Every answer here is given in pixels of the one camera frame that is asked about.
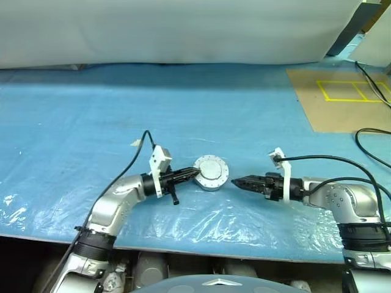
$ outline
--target blue table surface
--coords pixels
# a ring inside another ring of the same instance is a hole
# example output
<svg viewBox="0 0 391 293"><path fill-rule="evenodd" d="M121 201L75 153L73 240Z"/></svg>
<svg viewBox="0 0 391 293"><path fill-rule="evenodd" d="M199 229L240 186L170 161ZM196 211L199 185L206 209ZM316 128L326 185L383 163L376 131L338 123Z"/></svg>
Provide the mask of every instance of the blue table surface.
<svg viewBox="0 0 391 293"><path fill-rule="evenodd" d="M267 157L332 154L369 168L391 187L390 170L372 161L351 134L313 132L285 66L99 65L83 71L0 71L0 234L70 242L94 199L126 166L144 129L168 148L174 169L204 154L223 158L230 179L275 171ZM349 62L290 68L353 70ZM390 138L363 144L391 161ZM129 174L148 172L145 147ZM292 162L293 176L365 175L333 161ZM128 217L116 244L290 261L342 262L328 211L267 201L228 182L216 192L194 183L149 198ZM386 214L391 205L385 201Z"/></svg>

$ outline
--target white paper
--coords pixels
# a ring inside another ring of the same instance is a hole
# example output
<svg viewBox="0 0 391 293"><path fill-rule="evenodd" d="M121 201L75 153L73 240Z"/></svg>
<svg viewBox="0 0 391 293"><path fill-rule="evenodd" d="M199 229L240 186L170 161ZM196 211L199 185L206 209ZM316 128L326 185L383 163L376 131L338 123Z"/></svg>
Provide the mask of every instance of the white paper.
<svg viewBox="0 0 391 293"><path fill-rule="evenodd" d="M391 6L382 14L349 58L378 67L386 67L391 63Z"/></svg>
<svg viewBox="0 0 391 293"><path fill-rule="evenodd" d="M360 0L0 0L0 68L321 60Z"/></svg>

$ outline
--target black wire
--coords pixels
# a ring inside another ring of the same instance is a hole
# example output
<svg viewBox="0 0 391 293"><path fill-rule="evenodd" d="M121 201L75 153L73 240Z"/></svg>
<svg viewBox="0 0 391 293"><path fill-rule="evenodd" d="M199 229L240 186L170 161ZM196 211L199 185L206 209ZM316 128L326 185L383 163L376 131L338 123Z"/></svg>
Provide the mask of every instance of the black wire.
<svg viewBox="0 0 391 293"><path fill-rule="evenodd" d="M372 159L378 161L379 163L382 163L383 165L387 166L388 168L391 168L391 164L387 163L386 161L383 161L382 159L376 157L375 155L371 154L369 151L367 151L360 143L359 136L361 132L375 132L375 133L383 133L383 134L389 134L391 135L390 131L386 131L383 129L378 128L361 128L356 132L354 135L354 140L356 141L356 145L359 147L360 150L362 150L367 156L370 156Z"/></svg>
<svg viewBox="0 0 391 293"><path fill-rule="evenodd" d="M373 185L373 188L375 189L375 194L376 198L378 199L378 209L379 209L379 215L380 215L380 221L384 225L383 230L384 230L384 235L386 236L387 241L390 241L390 234L387 229L387 223L386 223L386 218L384 217L384 210L383 210L383 202L381 199L381 194L380 194L380 189L378 186L378 183L376 182L375 178L373 175L363 166L360 164L346 159L344 157L335 157L335 156L328 156L328 155L323 155L323 154L316 154L316 155L310 155L310 156L299 156L299 157L276 157L274 160L276 162L282 162L282 161L298 161L298 160L306 160L306 159L329 159L329 160L335 160L335 161L340 161L340 162L345 162L348 164L351 164L359 169L361 169L370 179L371 184Z"/></svg>
<svg viewBox="0 0 391 293"><path fill-rule="evenodd" d="M372 182L368 179L363 179L363 178L358 178L358 177L338 177L338 178L332 178L332 179L328 179L328 180L325 180L323 181L322 183L320 183L319 185L317 185L314 189L312 189L310 191L310 194L314 194L315 192L317 192L319 189L321 189L323 186L325 186L326 184L329 184L329 183L332 183L332 182L337 182L337 181L346 181L346 180L350 180L350 181L360 181L360 182L365 182L365 183L369 183L371 184ZM391 193L382 185L380 185L378 183L378 187L388 196L388 198L391 200Z"/></svg>
<svg viewBox="0 0 391 293"><path fill-rule="evenodd" d="M365 71L364 68L361 67L361 65L356 61L355 62L356 66L363 72L363 74L369 79L369 81L372 83L373 87L378 91L378 93L380 94L380 96L382 97L382 100L389 103L389 101L385 98L384 94L382 93L382 91L379 89L378 85L375 83L375 81L373 81L373 79L371 78L371 76Z"/></svg>
<svg viewBox="0 0 391 293"><path fill-rule="evenodd" d="M132 165L134 164L134 162L136 161L136 159L138 158L139 154L140 154L140 151L141 151L141 148L142 148L142 145L144 144L144 139L145 139L145 136L148 134L149 136L149 139L151 141L151 144L152 144L152 148L155 147L155 142L153 141L152 139L152 135L151 133L149 132L149 130L146 130L144 131L141 139L140 139L140 143L139 143L139 147L137 148L137 151L136 151L136 154L134 154L133 158L132 158L132 161L130 161L130 163L125 167L125 169L122 170L121 173L119 173L117 175L117 177L115 177L110 183L109 185L106 186L105 189L103 189L102 193L99 195L99 197L95 200L95 202L93 203L86 219L84 220L84 223L82 225L82 228L78 231L76 237L72 240L71 244L69 245L67 251L64 253L63 257L61 258L61 260L59 261L58 265L56 266L56 268L54 269L54 271L51 273L51 275L49 276L48 280L46 281L45 285L42 287L41 289L41 293L44 293L48 286L51 284L52 282L52 279L54 278L54 276L57 275L58 273L58 270L63 266L64 262L68 259L71 251L73 250L73 247L75 246L75 243L79 240L79 237L80 237L80 234L83 230L83 228L85 228L88 224L88 221L89 221L89 218L91 216L91 213L92 213L92 209L93 209L93 206L95 205L95 203L97 203L97 201L110 189L110 187L112 187L131 167Z"/></svg>

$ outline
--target white mounting bracket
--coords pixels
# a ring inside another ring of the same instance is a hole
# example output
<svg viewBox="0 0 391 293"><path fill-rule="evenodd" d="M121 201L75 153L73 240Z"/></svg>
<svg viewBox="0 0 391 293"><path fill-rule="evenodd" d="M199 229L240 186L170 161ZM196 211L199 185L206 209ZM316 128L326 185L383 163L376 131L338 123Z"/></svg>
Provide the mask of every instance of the white mounting bracket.
<svg viewBox="0 0 391 293"><path fill-rule="evenodd" d="M172 161L169 150L162 148L160 145L156 145L153 149L152 156L149 159L149 166L151 167L151 174L153 183L155 185L156 195L159 197L163 196L160 186L160 173L167 171Z"/></svg>
<svg viewBox="0 0 391 293"><path fill-rule="evenodd" d="M288 161L276 162L274 160L275 157L285 157L284 153L280 148L276 148L272 153L269 153L269 157L273 161L273 164L277 167L277 169L282 168L283 170L283 195L282 200L284 203L289 204L289 188L291 184L291 176L292 176L292 166Z"/></svg>

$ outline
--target round metal disc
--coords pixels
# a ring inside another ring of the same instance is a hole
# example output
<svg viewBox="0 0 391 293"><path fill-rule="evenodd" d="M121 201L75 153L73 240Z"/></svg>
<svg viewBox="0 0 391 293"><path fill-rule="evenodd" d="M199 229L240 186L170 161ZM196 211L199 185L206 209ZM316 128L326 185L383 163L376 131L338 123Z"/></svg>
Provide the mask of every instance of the round metal disc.
<svg viewBox="0 0 391 293"><path fill-rule="evenodd" d="M208 154L194 163L201 172L194 178L202 189L207 191L218 190L228 180L228 166L219 157Z"/></svg>

